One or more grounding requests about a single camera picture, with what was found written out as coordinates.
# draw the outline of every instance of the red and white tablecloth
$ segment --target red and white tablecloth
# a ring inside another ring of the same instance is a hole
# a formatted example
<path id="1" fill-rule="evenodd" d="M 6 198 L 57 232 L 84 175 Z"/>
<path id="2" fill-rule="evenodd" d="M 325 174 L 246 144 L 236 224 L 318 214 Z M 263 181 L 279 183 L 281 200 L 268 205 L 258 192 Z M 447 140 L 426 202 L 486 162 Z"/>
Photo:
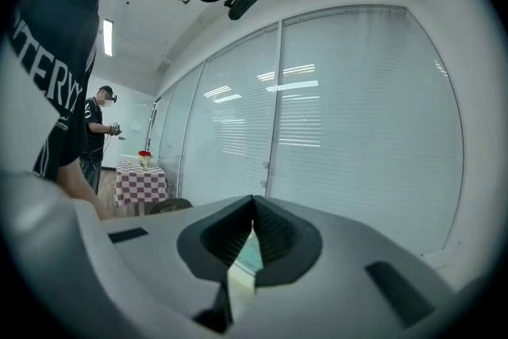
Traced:
<path id="1" fill-rule="evenodd" d="M 166 173 L 157 165 L 143 168 L 137 157 L 120 156 L 114 188 L 116 206 L 167 199 Z"/>

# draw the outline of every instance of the black t-shirt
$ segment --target black t-shirt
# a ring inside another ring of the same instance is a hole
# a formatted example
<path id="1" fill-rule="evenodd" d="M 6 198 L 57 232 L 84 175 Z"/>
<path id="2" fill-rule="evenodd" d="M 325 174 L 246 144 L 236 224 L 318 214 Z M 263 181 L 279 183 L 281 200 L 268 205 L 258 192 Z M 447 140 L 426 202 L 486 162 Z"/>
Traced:
<path id="1" fill-rule="evenodd" d="M 85 121 L 87 123 L 102 124 L 102 111 L 94 98 L 85 101 Z M 104 133 L 92 133 L 87 125 L 87 146 L 81 157 L 102 160 L 102 148 L 104 147 Z"/>
<path id="2" fill-rule="evenodd" d="M 2 57 L 2 64 L 24 68 L 32 82 L 19 92 L 42 92 L 49 103 L 42 99 L 33 107 L 35 115 L 55 118 L 37 160 L 33 157 L 33 171 L 40 176 L 56 179 L 59 167 L 85 148 L 84 102 L 97 33 L 98 0 L 21 0 L 13 13 L 6 46 L 12 57 Z"/>

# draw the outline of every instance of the checkered tablecloth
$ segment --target checkered tablecloth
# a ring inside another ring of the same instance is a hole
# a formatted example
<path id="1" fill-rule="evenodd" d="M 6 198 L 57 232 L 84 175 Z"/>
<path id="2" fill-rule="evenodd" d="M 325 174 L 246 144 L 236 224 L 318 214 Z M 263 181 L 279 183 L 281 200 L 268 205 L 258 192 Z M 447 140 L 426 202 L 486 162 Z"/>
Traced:
<path id="1" fill-rule="evenodd" d="M 114 188 L 116 206 L 167 199 L 166 173 L 155 164 L 146 168 L 137 157 L 120 156 Z"/>

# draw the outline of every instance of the gray plastic part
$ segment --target gray plastic part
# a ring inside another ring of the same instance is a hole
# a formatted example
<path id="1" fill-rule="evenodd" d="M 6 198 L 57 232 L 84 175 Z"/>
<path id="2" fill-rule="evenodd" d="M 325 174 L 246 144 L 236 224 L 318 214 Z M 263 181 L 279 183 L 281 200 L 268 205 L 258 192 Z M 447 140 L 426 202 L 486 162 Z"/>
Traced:
<path id="1" fill-rule="evenodd" d="M 61 322 L 85 337 L 406 336 L 365 271 L 376 261 L 391 264 L 437 309 L 453 298 L 432 269 L 370 227 L 270 198 L 316 226 L 322 254 L 295 283 L 259 288 L 241 318 L 219 335 L 191 320 L 212 306 L 219 285 L 192 275 L 176 241 L 186 226 L 237 198 L 100 222 L 89 203 L 68 200 L 36 177 L 3 177 L 2 187 L 2 229 L 21 274 Z M 108 237 L 139 227 L 148 235 L 115 245 Z"/>

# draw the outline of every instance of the man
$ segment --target man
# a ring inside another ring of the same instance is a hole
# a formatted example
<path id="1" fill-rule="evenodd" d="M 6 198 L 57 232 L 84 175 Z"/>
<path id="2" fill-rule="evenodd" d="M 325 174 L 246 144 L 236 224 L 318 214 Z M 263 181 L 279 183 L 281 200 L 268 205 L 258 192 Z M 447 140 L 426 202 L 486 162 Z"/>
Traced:
<path id="1" fill-rule="evenodd" d="M 81 169 L 85 179 L 95 194 L 101 178 L 101 166 L 104 149 L 104 135 L 116 136 L 119 130 L 113 126 L 102 124 L 101 106 L 107 106 L 113 101 L 111 87 L 101 87 L 93 98 L 85 101 L 85 122 L 87 123 L 87 145 L 80 156 Z"/>
<path id="2" fill-rule="evenodd" d="M 83 176 L 84 103 L 96 54 L 98 0 L 20 0 L 2 44 L 0 164 L 56 181 L 72 198 L 104 206 Z"/>

